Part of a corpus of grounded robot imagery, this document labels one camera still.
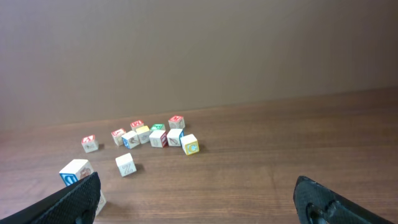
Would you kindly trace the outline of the yellow top block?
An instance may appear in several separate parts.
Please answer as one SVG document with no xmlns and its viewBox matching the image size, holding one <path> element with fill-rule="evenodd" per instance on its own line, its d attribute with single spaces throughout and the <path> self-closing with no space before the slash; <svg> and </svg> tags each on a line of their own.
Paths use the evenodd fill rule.
<svg viewBox="0 0 398 224">
<path fill-rule="evenodd" d="M 150 141 L 149 136 L 151 131 L 148 126 L 142 126 L 136 129 L 136 133 L 139 137 L 139 141 L 141 144 L 145 144 Z"/>
</svg>

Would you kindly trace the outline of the red letter M block left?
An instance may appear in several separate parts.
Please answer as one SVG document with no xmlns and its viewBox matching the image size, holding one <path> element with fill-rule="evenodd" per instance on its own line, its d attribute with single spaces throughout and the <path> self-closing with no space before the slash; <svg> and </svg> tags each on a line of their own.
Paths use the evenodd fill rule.
<svg viewBox="0 0 398 224">
<path fill-rule="evenodd" d="M 130 127 L 133 131 L 136 131 L 137 128 L 143 127 L 144 126 L 144 122 L 140 119 L 133 121 L 130 123 Z"/>
</svg>

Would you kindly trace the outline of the red letter m block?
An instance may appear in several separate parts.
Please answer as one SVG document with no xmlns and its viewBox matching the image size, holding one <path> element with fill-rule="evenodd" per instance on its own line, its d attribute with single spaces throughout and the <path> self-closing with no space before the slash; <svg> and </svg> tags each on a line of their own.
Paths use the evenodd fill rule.
<svg viewBox="0 0 398 224">
<path fill-rule="evenodd" d="M 184 129 L 185 122 L 183 116 L 175 115 L 169 119 L 170 129 Z"/>
<path fill-rule="evenodd" d="M 143 127 L 144 126 L 144 122 L 140 119 L 133 121 L 130 123 L 130 127 L 133 131 L 136 131 L 137 128 Z"/>
</svg>

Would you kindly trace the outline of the plain globe picture block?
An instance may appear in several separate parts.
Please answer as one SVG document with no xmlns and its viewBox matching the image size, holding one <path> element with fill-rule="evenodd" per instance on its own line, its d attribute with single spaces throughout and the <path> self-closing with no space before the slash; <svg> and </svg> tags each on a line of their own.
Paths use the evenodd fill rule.
<svg viewBox="0 0 398 224">
<path fill-rule="evenodd" d="M 180 141 L 186 155 L 191 155 L 200 151 L 198 140 L 193 134 L 181 137 Z"/>
</svg>

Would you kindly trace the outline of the green top picture block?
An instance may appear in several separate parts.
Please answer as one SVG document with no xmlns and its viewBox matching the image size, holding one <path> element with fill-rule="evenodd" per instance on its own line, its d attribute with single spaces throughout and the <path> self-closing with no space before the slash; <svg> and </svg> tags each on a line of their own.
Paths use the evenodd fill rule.
<svg viewBox="0 0 398 224">
<path fill-rule="evenodd" d="M 162 123 L 153 124 L 150 128 L 150 131 L 153 132 L 156 130 L 165 130 L 165 124 Z"/>
</svg>

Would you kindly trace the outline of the green edge fish block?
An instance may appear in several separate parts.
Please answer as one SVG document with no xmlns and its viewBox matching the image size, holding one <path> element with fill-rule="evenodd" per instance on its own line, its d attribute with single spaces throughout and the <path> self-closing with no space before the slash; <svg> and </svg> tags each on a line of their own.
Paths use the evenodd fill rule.
<svg viewBox="0 0 398 224">
<path fill-rule="evenodd" d="M 130 175 L 137 171 L 131 153 L 119 156 L 115 158 L 115 161 L 122 177 Z"/>
</svg>

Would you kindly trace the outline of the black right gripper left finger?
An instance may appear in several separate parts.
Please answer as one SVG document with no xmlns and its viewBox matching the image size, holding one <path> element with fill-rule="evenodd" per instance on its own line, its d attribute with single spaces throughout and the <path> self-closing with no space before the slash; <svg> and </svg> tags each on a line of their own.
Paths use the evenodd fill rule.
<svg viewBox="0 0 398 224">
<path fill-rule="evenodd" d="M 97 172 L 1 220 L 9 224 L 93 224 L 100 201 Z"/>
</svg>

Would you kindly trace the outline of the red letter block near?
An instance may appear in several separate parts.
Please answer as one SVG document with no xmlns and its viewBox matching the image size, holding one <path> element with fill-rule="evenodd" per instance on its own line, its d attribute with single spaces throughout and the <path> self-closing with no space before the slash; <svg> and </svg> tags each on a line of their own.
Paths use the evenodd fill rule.
<svg viewBox="0 0 398 224">
<path fill-rule="evenodd" d="M 126 134 L 126 131 L 123 128 L 117 129 L 111 133 L 112 138 L 117 146 L 123 145 L 122 135 Z"/>
</svg>

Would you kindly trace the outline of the red letter A block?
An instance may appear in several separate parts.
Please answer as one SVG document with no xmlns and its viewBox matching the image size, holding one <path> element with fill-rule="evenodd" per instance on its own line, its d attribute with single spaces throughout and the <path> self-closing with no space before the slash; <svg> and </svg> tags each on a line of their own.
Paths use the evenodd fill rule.
<svg viewBox="0 0 398 224">
<path fill-rule="evenodd" d="M 81 140 L 81 144 L 83 146 L 83 149 L 86 153 L 90 153 L 93 151 L 97 151 L 99 149 L 99 143 L 96 139 L 96 136 L 90 135 L 86 136 Z"/>
</svg>

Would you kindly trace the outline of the red letter M block right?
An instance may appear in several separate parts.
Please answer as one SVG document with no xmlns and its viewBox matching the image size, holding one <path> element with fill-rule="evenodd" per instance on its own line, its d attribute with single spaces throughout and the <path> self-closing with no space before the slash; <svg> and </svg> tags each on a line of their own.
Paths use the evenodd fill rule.
<svg viewBox="0 0 398 224">
<path fill-rule="evenodd" d="M 175 115 L 169 119 L 170 129 L 184 129 L 185 122 L 183 116 Z"/>
</svg>

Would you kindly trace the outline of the red letter I block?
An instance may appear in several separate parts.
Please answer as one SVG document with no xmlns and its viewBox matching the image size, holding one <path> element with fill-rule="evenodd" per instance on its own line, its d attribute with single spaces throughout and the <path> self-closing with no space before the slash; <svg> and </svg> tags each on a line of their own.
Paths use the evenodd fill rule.
<svg viewBox="0 0 398 224">
<path fill-rule="evenodd" d="M 98 202 L 98 206 L 96 209 L 96 213 L 95 216 L 99 215 L 100 211 L 102 211 L 103 207 L 106 205 L 106 199 L 104 197 L 104 194 L 102 191 L 100 191 L 100 198 L 99 198 L 99 202 Z"/>
</svg>

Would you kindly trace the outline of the blue number 2 block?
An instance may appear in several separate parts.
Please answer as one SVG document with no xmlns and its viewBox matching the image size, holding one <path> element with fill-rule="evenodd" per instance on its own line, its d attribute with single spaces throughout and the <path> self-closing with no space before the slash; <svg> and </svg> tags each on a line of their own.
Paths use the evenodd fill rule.
<svg viewBox="0 0 398 224">
<path fill-rule="evenodd" d="M 134 147 L 140 145 L 139 136 L 135 131 L 129 131 L 122 135 L 122 140 L 126 148 L 133 149 Z"/>
</svg>

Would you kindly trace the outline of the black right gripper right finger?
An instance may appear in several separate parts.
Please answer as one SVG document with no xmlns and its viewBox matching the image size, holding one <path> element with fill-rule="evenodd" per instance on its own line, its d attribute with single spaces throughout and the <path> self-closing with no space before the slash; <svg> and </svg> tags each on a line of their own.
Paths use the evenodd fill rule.
<svg viewBox="0 0 398 224">
<path fill-rule="evenodd" d="M 293 200 L 301 224 L 392 224 L 303 175 L 296 181 Z"/>
</svg>

